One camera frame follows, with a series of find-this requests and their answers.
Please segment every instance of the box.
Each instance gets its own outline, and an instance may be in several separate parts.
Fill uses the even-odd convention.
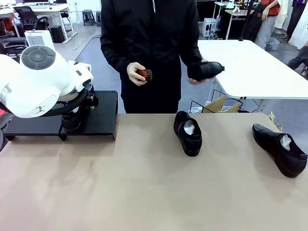
[[[266,51],[275,51],[278,49],[279,41],[275,38],[270,38],[269,42],[265,46]]]
[[[216,19],[215,18],[205,18],[203,22],[202,34],[204,37],[210,37],[212,33],[216,30]]]

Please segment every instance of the shoe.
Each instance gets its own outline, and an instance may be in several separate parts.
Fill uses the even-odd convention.
[[[200,62],[189,66],[187,68],[187,75],[188,78],[202,81],[213,78],[224,70],[225,67],[218,62]]]
[[[192,134],[190,135],[185,130],[189,127],[192,128],[192,126],[194,126],[194,130],[191,131]],[[180,139],[186,155],[197,156],[202,146],[202,135],[197,121],[186,112],[180,111],[175,116],[173,129]]]
[[[282,174],[295,178],[304,171],[307,164],[307,155],[295,144],[293,138],[286,133],[277,133],[268,128],[254,124],[252,132],[257,144],[269,152]],[[290,151],[282,145],[282,138],[287,136],[290,142]]]

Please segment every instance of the black stand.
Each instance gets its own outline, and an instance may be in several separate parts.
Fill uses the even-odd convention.
[[[13,117],[4,137],[12,141],[15,136],[58,136],[65,141],[67,136],[113,136],[116,139],[117,92],[95,91],[98,106],[89,110],[78,130],[67,132],[61,126],[61,116],[21,119]]]
[[[255,2],[254,0],[250,0],[250,2],[248,4],[248,11],[247,11],[244,27],[243,27],[241,36],[239,38],[239,41],[243,41],[243,38],[244,38],[244,35],[245,35],[245,30],[246,30],[246,27],[247,27],[247,23],[248,23],[248,20],[249,20],[249,17],[250,17],[250,12],[251,12],[252,7],[254,6],[254,2]]]

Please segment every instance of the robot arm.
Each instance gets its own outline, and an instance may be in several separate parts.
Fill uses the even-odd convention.
[[[56,113],[50,111],[55,104],[86,97],[83,89],[93,80],[85,66],[70,66],[58,52],[45,46],[25,49],[20,64],[0,55],[0,64],[4,72],[0,77],[0,102],[20,118],[59,115],[59,109]]]

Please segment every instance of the shoe brush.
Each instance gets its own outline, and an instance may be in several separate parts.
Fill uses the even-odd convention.
[[[145,81],[151,81],[152,80],[152,71],[149,69],[144,70],[137,70],[137,74],[144,77]]]

